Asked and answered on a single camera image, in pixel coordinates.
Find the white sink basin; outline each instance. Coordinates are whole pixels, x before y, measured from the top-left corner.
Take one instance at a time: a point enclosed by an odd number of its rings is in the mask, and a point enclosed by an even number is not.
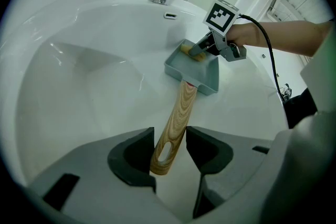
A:
[[[204,16],[181,0],[59,0],[22,24],[0,44],[0,128],[15,180],[27,185],[75,147],[120,133],[153,126],[158,141],[179,88],[163,62],[182,39],[208,32]],[[220,58],[219,68],[219,93],[197,95],[189,125],[270,140],[287,128],[252,53],[237,62]],[[199,172],[185,142],[157,182],[168,207],[191,215]],[[176,184],[184,191],[178,198]]]

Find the black cable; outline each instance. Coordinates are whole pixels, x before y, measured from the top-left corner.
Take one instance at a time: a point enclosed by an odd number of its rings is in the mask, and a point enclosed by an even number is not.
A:
[[[274,56],[273,56],[273,50],[272,50],[272,46],[271,46],[271,41],[269,40],[269,37],[266,33],[266,31],[264,30],[264,28],[261,26],[260,23],[258,23],[256,20],[254,20],[253,18],[251,18],[250,16],[244,15],[244,14],[239,14],[240,18],[246,19],[251,21],[252,23],[254,23],[256,26],[258,26],[258,28],[261,30],[262,34],[264,35],[265,39],[266,39],[266,43],[268,46],[268,50],[269,50],[269,55],[271,57],[271,62],[272,62],[272,69],[273,69],[273,76],[274,76],[274,80],[275,80],[275,85],[277,87],[277,91],[280,95],[280,98],[282,100],[282,102],[284,102],[284,97],[282,96],[281,92],[280,92],[280,88],[279,88],[279,83],[278,83],[278,79],[277,79],[277,72],[275,69],[275,61],[274,61]]]

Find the yellow sponge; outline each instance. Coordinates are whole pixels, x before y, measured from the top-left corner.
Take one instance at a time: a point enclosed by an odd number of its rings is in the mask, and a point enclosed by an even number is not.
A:
[[[190,46],[190,45],[182,44],[181,47],[180,47],[180,50],[182,52],[184,52],[185,54],[187,54],[190,58],[193,58],[196,61],[202,62],[203,60],[205,60],[206,55],[205,55],[204,52],[201,52],[200,54],[198,54],[196,56],[190,56],[188,52],[191,48],[192,48],[192,46]]]

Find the dustpan handle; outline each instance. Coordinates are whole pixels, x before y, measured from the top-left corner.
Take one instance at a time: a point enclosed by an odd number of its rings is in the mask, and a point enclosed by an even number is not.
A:
[[[150,170],[153,173],[157,175],[165,175],[168,173],[181,144],[196,93],[197,88],[195,86],[184,80],[181,81],[175,106],[152,155]],[[165,160],[159,161],[159,156],[166,143],[171,143],[171,148]]]

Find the gray dustpan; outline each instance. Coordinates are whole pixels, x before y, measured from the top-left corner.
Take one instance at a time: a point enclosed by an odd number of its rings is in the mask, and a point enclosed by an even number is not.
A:
[[[218,92],[218,57],[205,52],[206,59],[198,62],[180,51],[182,44],[195,45],[184,39],[164,62],[164,72],[177,80],[185,80],[198,88],[198,91],[210,95]]]

